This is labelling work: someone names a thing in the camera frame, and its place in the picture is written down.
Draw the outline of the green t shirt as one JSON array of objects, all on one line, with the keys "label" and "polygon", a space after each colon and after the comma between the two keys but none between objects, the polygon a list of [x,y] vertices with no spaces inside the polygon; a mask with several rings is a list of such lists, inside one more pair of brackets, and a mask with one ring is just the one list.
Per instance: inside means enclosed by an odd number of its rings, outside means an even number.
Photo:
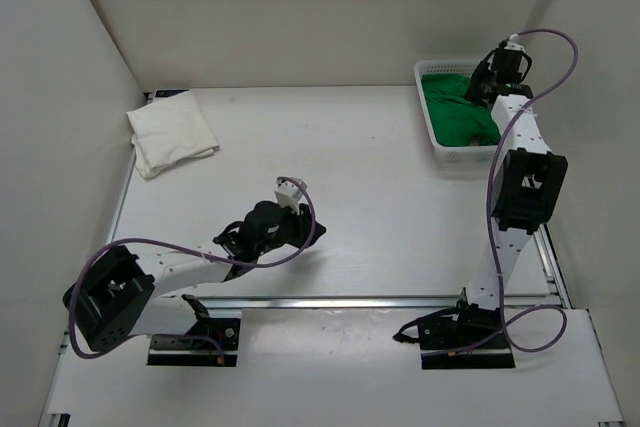
[{"label": "green t shirt", "polygon": [[437,142],[444,147],[494,146],[501,135],[490,112],[464,99],[470,79],[427,74],[421,86]]}]

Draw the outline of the white t shirt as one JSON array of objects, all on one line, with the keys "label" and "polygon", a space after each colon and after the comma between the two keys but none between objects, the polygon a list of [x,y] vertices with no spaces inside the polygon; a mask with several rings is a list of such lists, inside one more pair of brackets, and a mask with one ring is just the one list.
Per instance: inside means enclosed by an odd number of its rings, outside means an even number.
[{"label": "white t shirt", "polygon": [[214,155],[220,144],[191,91],[154,100],[126,113],[135,167],[145,180],[185,160]]}]

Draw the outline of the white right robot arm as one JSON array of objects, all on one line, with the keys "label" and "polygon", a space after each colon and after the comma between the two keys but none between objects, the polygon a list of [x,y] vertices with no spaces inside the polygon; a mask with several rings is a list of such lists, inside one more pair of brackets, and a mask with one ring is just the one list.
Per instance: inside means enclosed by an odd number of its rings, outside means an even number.
[{"label": "white right robot arm", "polygon": [[513,41],[501,42],[481,61],[466,97],[490,110],[501,134],[491,170],[490,226],[494,243],[487,247],[480,271],[463,290],[474,308],[495,312],[500,289],[508,284],[523,248],[554,211],[568,162],[543,140],[536,116],[526,103],[533,94],[524,79],[532,60]]}]

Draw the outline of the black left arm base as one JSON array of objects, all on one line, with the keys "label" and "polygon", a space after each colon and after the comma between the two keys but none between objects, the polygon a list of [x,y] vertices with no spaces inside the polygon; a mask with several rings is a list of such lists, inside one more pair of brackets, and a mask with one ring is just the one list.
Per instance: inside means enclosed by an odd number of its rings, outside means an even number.
[{"label": "black left arm base", "polygon": [[242,321],[241,310],[214,309],[190,294],[163,298],[178,308],[174,317],[186,324],[177,333],[150,337],[148,366],[236,367]]}]

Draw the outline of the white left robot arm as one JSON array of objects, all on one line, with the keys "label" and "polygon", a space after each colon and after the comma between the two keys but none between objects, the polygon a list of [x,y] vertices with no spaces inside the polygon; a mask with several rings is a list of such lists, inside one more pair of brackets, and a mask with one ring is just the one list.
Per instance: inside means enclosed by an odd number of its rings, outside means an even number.
[{"label": "white left robot arm", "polygon": [[228,283],[263,269],[261,257],[281,247],[293,248],[285,258],[291,261],[325,233],[310,203],[290,207],[260,201],[196,248],[143,238],[107,244],[63,295],[70,345],[84,359],[104,356],[141,335],[218,350],[207,312],[188,288]]}]

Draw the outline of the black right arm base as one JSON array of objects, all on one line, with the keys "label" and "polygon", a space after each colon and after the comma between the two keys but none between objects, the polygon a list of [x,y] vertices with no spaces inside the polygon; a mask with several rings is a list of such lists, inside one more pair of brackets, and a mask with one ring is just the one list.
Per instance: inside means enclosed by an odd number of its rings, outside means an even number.
[{"label": "black right arm base", "polygon": [[464,300],[404,324],[393,340],[417,345],[424,370],[515,367],[511,346],[501,330],[500,310],[482,309]]}]

